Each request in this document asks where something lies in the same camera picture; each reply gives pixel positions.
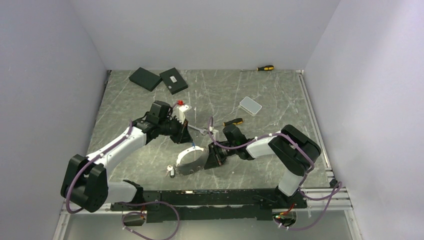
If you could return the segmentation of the metal arc keyring plate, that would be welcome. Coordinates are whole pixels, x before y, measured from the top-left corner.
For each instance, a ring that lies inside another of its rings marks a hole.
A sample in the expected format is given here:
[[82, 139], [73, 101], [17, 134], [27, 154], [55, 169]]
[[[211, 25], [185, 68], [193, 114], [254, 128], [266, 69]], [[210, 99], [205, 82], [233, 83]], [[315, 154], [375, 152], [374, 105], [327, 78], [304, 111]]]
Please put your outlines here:
[[174, 171], [177, 175], [187, 176], [204, 169], [209, 157], [207, 147], [191, 146], [177, 156]]

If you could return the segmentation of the black key fob with keys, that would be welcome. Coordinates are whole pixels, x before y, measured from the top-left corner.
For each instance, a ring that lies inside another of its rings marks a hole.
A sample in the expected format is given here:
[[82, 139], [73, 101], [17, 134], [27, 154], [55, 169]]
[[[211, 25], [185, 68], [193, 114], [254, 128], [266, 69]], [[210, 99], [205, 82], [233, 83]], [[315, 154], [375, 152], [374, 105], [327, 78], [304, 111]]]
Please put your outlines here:
[[174, 165], [168, 165], [166, 167], [166, 177], [170, 177], [170, 178], [175, 178], [176, 177], [176, 172], [175, 172], [176, 167]]

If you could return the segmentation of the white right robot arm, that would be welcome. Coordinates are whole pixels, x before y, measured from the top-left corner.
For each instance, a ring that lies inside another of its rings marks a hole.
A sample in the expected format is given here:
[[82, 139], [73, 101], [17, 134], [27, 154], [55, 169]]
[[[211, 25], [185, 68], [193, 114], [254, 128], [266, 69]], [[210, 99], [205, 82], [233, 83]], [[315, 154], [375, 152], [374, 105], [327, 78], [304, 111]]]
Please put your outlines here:
[[226, 140], [214, 140], [208, 145], [209, 156], [204, 168], [217, 168], [233, 155], [248, 161], [276, 156], [286, 168], [275, 194], [276, 203], [282, 208], [295, 201], [295, 193], [315, 168], [315, 162], [322, 153], [316, 142], [290, 124], [279, 132], [254, 138], [247, 138], [236, 125], [228, 125], [222, 132]]

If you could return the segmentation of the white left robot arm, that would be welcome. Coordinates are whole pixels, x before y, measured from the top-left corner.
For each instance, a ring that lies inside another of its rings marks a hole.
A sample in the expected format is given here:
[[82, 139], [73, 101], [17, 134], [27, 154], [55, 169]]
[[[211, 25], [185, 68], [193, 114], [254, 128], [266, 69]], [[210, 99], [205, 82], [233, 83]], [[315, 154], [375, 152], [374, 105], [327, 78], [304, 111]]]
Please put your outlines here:
[[175, 144], [192, 143], [186, 118], [191, 108], [182, 101], [170, 105], [156, 100], [144, 116], [130, 121], [117, 138], [86, 156], [74, 155], [60, 190], [67, 212], [94, 213], [108, 203], [139, 209], [145, 202], [143, 187], [130, 180], [110, 182], [111, 173], [129, 155], [158, 136], [168, 136]]

